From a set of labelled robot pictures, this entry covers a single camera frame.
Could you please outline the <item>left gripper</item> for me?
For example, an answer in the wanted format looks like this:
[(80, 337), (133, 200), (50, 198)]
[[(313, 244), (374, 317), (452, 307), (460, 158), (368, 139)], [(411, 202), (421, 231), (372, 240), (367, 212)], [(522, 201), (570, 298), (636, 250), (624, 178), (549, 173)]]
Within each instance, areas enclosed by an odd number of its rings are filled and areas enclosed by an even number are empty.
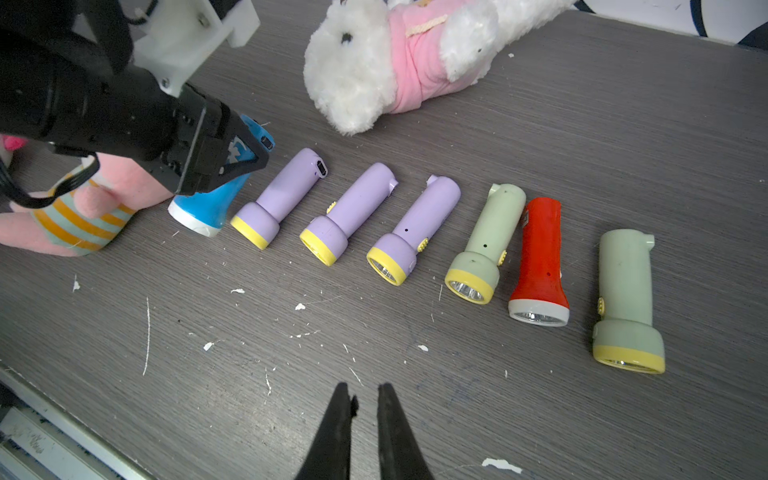
[(186, 84), (174, 103), (175, 129), (161, 156), (161, 183), (177, 195), (211, 192), (266, 167), (270, 137), (249, 116)]

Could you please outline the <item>green flashlight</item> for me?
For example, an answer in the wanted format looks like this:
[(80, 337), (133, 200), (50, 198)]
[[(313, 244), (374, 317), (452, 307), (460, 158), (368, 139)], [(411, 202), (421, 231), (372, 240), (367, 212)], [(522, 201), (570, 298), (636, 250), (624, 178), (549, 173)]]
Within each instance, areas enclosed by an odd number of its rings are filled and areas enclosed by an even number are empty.
[(521, 218), (526, 194), (513, 184), (493, 184), (466, 247), (452, 261), (445, 285), (457, 296), (488, 304), (498, 285), (499, 268)]
[(592, 355), (601, 364), (643, 374), (665, 372), (664, 341), (653, 327), (654, 246), (653, 235), (635, 229), (615, 229), (601, 236), (600, 320), (592, 332)]

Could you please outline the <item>purple flashlight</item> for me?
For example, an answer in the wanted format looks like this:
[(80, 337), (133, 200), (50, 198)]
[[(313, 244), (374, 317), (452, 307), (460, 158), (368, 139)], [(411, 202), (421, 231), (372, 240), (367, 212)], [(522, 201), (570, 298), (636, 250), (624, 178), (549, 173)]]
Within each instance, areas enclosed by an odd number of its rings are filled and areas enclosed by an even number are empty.
[(417, 255), (441, 227), (461, 198), (459, 185), (447, 176), (431, 175), (427, 186), (391, 233), (366, 254), (368, 264), (387, 282), (400, 286), (412, 273)]
[(391, 195), (398, 185), (392, 170), (381, 162), (371, 165), (328, 209), (301, 232), (300, 240), (324, 265), (333, 265), (348, 239)]

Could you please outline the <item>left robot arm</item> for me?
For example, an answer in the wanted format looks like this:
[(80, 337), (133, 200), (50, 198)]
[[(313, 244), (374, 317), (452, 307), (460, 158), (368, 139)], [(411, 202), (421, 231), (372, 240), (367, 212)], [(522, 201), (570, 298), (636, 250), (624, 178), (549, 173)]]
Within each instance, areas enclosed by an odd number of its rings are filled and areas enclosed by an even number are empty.
[(210, 192), (265, 167), (274, 143), (190, 78), (259, 24), (249, 1), (152, 1), (135, 16), (117, 1), (5, 1), (1, 130), (93, 158), (57, 195), (83, 185), (108, 155), (174, 194)]

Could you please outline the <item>blue flashlight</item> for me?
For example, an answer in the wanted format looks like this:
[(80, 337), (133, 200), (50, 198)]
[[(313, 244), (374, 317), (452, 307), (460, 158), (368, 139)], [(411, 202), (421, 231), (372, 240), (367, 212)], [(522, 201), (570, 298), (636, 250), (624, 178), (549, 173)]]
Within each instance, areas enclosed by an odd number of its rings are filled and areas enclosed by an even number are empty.
[[(272, 135), (246, 114), (241, 119), (262, 150), (271, 153), (275, 147)], [(235, 137), (228, 147), (227, 164), (256, 160), (256, 153)], [(226, 222), (228, 208), (239, 193), (250, 173), (239, 176), (208, 193), (191, 196), (176, 195), (168, 206), (168, 213), (184, 227), (206, 237), (216, 236)]]

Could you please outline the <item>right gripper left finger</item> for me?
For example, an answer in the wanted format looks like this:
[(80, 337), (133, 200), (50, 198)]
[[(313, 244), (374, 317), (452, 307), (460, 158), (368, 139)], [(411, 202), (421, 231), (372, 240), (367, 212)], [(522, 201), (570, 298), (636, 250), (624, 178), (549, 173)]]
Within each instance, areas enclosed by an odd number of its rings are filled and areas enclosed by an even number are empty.
[(352, 420), (358, 409), (348, 384), (338, 383), (295, 480), (350, 479)]

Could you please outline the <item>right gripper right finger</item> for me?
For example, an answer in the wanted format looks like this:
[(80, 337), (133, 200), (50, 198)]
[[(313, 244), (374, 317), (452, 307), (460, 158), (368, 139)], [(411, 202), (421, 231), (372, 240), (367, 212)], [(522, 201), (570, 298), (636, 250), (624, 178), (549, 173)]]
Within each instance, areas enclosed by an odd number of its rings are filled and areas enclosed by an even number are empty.
[(392, 384), (378, 387), (378, 454), (382, 480), (433, 480)]

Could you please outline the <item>purple flashlight sideways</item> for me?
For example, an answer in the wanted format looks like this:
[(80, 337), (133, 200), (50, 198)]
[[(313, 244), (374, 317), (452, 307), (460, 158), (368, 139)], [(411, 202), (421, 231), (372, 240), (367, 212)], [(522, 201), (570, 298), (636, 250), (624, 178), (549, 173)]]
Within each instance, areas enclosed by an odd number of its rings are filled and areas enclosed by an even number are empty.
[(255, 201), (233, 216), (230, 224), (259, 249), (266, 249), (277, 236), (280, 223), (327, 175), (324, 160), (314, 150), (300, 150)]

